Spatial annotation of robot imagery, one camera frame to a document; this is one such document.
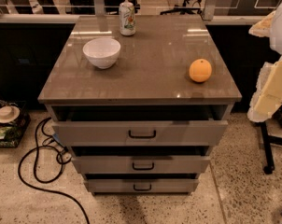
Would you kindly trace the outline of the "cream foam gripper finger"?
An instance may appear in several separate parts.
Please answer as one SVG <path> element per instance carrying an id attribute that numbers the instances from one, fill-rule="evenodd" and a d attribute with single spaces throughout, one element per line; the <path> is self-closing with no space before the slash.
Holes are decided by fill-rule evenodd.
<path id="1" fill-rule="evenodd" d="M 275 11 L 254 24 L 249 33 L 270 38 L 270 48 L 281 57 L 275 63 L 265 63 L 260 70 L 247 117 L 253 122 L 264 122 L 282 106 L 282 11 Z"/>

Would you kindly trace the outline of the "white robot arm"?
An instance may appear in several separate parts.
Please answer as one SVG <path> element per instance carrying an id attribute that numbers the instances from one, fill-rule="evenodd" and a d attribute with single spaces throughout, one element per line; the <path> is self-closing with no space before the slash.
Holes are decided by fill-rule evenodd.
<path id="1" fill-rule="evenodd" d="M 259 37 L 268 36 L 270 48 L 281 55 L 274 64 L 263 65 L 249 103 L 247 117 L 253 122 L 264 122 L 282 106 L 282 3 L 249 32 Z"/>

